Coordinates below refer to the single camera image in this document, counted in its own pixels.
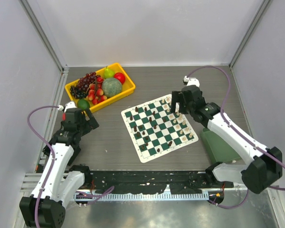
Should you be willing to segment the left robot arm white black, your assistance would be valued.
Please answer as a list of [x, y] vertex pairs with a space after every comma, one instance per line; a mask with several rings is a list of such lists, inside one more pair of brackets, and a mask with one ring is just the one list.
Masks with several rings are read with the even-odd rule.
[[25, 224], [31, 228], [60, 228], [65, 220], [69, 201], [79, 189], [91, 186], [87, 166], [71, 171], [66, 179], [66, 167], [81, 151], [82, 136], [98, 128], [89, 109], [65, 109], [65, 119], [45, 147], [49, 152], [41, 178], [29, 197], [22, 197], [19, 207]]

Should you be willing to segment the green white chess board mat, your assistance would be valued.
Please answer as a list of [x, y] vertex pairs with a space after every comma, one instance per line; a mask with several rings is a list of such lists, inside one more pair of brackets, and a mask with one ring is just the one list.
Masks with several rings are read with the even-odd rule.
[[186, 116], [178, 109], [176, 105], [176, 112], [171, 112], [171, 94], [168, 94], [121, 111], [140, 162], [152, 161], [199, 140]]

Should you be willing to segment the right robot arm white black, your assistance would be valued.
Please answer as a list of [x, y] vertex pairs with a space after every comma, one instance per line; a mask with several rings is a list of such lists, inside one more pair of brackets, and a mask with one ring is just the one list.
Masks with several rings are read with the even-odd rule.
[[189, 114], [222, 138], [244, 161], [243, 165], [216, 163], [205, 176], [211, 187], [222, 181], [244, 184], [251, 192], [261, 193], [282, 177], [282, 153], [269, 149], [239, 128], [215, 103], [206, 103], [202, 92], [195, 85], [171, 93], [171, 112]]

